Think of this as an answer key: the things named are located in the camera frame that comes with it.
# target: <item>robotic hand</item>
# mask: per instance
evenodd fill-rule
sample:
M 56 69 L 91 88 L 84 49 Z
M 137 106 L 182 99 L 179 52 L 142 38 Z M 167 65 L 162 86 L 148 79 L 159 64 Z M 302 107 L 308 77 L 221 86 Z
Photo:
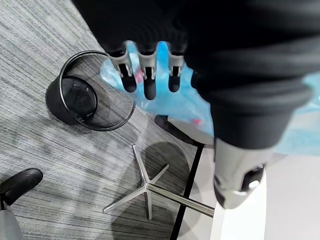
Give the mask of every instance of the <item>robotic hand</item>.
M 169 84 L 179 89 L 184 61 L 191 84 L 211 104 L 214 190 L 239 206 L 271 164 L 293 111 L 311 97 L 302 77 L 320 69 L 317 0 L 73 0 L 110 54 L 126 91 L 136 82 L 124 45 L 135 42 L 144 94 L 156 97 L 156 45 L 169 46 Z

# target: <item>gray pant leg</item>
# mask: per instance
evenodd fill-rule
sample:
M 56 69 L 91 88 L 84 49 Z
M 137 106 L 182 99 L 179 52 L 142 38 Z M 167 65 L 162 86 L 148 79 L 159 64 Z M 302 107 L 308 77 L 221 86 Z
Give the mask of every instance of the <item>gray pant leg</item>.
M 19 223 L 8 209 L 0 210 L 0 240 L 23 240 Z

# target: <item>metal rod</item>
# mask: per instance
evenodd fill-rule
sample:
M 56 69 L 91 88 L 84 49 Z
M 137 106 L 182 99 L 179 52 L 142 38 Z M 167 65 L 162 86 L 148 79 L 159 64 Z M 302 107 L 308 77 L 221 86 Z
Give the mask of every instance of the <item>metal rod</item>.
M 202 204 L 198 201 L 195 201 L 195 200 L 189 199 L 187 197 L 172 193 L 162 187 L 153 185 L 151 183 L 146 185 L 146 189 L 148 189 L 149 191 L 151 191 L 155 194 L 159 194 L 160 196 L 163 196 L 167 199 L 170 199 L 176 203 L 179 203 L 185 207 L 193 209 L 199 213 L 205 214 L 211 218 L 214 217 L 215 209 L 211 206 L 207 206 L 207 205 Z

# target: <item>black trash can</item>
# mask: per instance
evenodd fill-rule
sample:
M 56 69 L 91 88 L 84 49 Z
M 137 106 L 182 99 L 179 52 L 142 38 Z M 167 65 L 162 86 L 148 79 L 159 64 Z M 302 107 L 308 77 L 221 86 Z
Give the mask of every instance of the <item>black trash can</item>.
M 50 112 L 68 124 L 95 131 L 111 131 L 132 116 L 135 103 L 122 91 L 100 78 L 105 52 L 82 51 L 63 65 L 49 85 L 45 102 Z

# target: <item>red object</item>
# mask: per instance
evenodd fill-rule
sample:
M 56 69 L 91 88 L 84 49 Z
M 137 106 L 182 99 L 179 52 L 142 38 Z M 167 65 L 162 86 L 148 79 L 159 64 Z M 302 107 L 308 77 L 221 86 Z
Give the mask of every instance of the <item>red object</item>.
M 198 119 L 198 118 L 192 119 L 192 122 L 193 122 L 194 125 L 202 124 L 202 120 Z
M 142 71 L 141 71 L 140 68 L 136 71 L 135 81 L 136 81 L 137 83 L 143 83 L 143 82 L 144 82 L 144 78 L 143 78 L 143 76 L 142 76 Z

